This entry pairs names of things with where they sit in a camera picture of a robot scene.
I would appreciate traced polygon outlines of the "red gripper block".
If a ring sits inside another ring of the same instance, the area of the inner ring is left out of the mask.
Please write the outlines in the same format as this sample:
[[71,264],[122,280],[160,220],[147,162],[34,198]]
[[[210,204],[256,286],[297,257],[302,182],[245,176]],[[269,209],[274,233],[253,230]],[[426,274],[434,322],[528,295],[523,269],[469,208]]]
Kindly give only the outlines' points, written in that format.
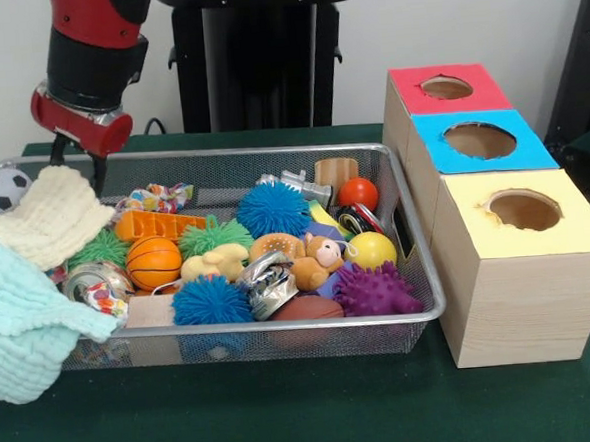
[[94,113],[62,105],[48,93],[45,83],[35,88],[31,102],[33,119],[46,130],[56,133],[50,151],[51,166],[65,164],[65,149],[70,141],[89,152],[93,175],[90,185],[101,196],[106,180],[105,157],[120,152],[133,129],[133,119],[121,106],[110,112]]

